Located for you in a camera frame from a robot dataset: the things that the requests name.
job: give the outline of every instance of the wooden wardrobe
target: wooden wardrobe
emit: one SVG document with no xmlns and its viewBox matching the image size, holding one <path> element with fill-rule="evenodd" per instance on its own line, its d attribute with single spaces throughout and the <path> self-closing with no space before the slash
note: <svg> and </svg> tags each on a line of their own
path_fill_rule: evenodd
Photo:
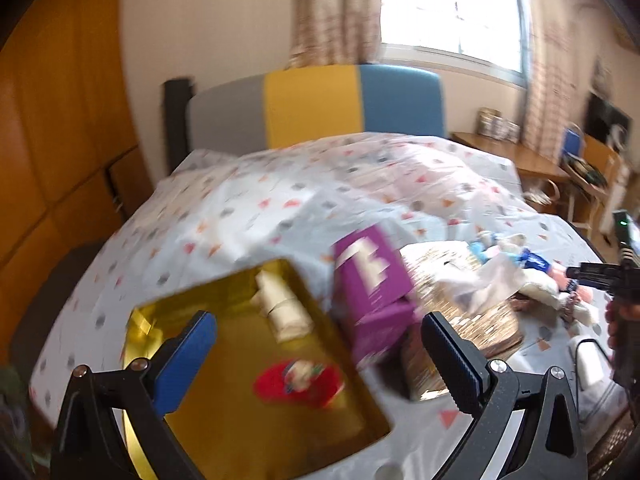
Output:
<svg viewBox="0 0 640 480">
<path fill-rule="evenodd" d="M 122 76 L 119 0 L 35 0 L 0 50 L 0 364 L 52 268 L 152 192 Z"/>
</svg>

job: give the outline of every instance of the bedsheet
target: bedsheet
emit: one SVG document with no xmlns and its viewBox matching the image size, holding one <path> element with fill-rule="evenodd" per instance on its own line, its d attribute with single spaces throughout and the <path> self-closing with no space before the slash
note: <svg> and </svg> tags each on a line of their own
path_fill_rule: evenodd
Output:
<svg viewBox="0 0 640 480">
<path fill-rule="evenodd" d="M 469 241 L 480 230 L 523 232 L 529 247 L 549 260 L 566 266 L 598 261 L 568 224 L 533 211 L 520 191 L 510 161 L 437 137 L 364 133 L 240 158 L 193 152 L 108 240 L 76 286 L 33 372 L 31 398 L 55 424 L 77 364 L 94 371 L 122 366 L 134 307 L 271 258 L 292 260 L 311 293 L 329 307 L 332 244 L 374 223 L 396 248 Z M 606 298 L 596 291 L 594 303 L 602 312 Z M 521 314 L 525 339 L 518 362 L 535 372 L 559 365 L 575 387 L 567 343 L 583 332 L 606 344 L 602 319 L 590 328 L 567 328 L 555 316 Z M 470 418 L 449 396 L 412 403 L 376 368 L 363 375 L 392 421 L 392 433 L 310 478 L 373 478 L 385 465 L 402 469 L 404 478 L 431 478 Z M 609 380 L 580 395 L 591 447 L 625 399 Z M 516 429 L 514 421 L 512 438 Z"/>
</svg>

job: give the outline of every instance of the human hand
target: human hand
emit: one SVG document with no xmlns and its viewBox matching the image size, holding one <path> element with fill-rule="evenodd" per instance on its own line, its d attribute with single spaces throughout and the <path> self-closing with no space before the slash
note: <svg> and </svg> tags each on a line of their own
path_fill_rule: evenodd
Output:
<svg viewBox="0 0 640 480">
<path fill-rule="evenodd" d="M 607 304 L 604 314 L 607 323 L 609 323 L 609 327 L 607 328 L 609 340 L 607 343 L 609 347 L 613 349 L 616 347 L 616 333 L 618 332 L 618 322 L 616 321 L 617 312 L 629 321 L 640 321 L 640 305 L 632 305 L 624 300 L 617 300 L 615 298 Z"/>
</svg>

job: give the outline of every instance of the curtain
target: curtain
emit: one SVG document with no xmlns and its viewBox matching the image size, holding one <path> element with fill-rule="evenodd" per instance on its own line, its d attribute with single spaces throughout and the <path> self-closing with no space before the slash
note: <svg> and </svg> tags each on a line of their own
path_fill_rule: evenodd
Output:
<svg viewBox="0 0 640 480">
<path fill-rule="evenodd" d="M 529 92 L 522 142 L 553 162 L 564 146 L 571 79 L 564 0 L 529 0 Z"/>
<path fill-rule="evenodd" d="M 382 0 L 296 0 L 289 66 L 375 62 Z"/>
</svg>

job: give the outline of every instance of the gray headboard panel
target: gray headboard panel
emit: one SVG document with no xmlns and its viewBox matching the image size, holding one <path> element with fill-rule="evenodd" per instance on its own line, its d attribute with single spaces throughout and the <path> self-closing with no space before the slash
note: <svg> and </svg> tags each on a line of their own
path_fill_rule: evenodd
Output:
<svg viewBox="0 0 640 480">
<path fill-rule="evenodd" d="M 264 75 L 232 81 L 197 93 L 187 106 L 192 150 L 245 155 L 267 149 Z"/>
</svg>

